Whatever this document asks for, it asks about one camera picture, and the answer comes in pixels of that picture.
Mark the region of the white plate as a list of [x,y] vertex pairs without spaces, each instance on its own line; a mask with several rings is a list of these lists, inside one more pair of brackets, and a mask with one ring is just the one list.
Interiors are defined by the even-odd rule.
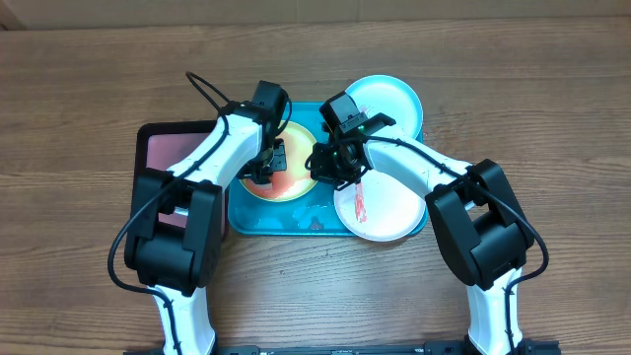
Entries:
[[427,223],[425,201],[386,174],[368,171],[359,183],[335,191],[334,208],[354,235],[392,242],[420,232]]

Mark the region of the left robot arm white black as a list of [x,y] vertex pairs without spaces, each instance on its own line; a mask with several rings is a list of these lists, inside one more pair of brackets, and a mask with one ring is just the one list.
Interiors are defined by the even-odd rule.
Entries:
[[[230,102],[215,120],[148,123],[137,133],[129,220],[107,259],[111,280],[151,295],[165,334],[160,354],[212,354],[216,333],[206,287],[221,251],[226,188],[236,177],[264,178],[285,167],[279,135],[289,99]],[[139,283],[122,282],[113,255]]]

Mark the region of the pink and green sponge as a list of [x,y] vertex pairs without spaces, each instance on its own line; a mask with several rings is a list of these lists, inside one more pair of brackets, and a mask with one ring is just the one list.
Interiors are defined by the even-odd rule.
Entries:
[[269,183],[257,184],[251,179],[244,180],[245,187],[252,194],[264,199],[276,199],[288,193],[295,183],[291,174],[280,172],[270,178]]

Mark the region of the yellow plate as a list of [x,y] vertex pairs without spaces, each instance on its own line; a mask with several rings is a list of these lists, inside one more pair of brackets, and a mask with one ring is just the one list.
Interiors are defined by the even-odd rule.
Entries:
[[252,194],[245,187],[244,179],[241,180],[242,186],[252,195],[260,199],[271,202],[287,202],[309,192],[316,182],[311,179],[310,173],[305,168],[305,161],[312,153],[312,147],[316,142],[316,138],[304,126],[290,122],[285,130],[280,134],[280,138],[284,140],[287,170],[285,173],[291,174],[295,178],[295,183],[291,190],[284,196],[276,199],[264,199]]

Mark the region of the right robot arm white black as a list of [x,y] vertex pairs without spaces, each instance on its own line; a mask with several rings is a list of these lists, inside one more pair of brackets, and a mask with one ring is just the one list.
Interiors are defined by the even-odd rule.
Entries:
[[443,260],[467,287],[469,342],[480,354],[521,353],[517,286],[527,250],[542,239],[496,163],[449,158],[387,126],[316,143],[305,166],[338,189],[373,170],[423,198]]

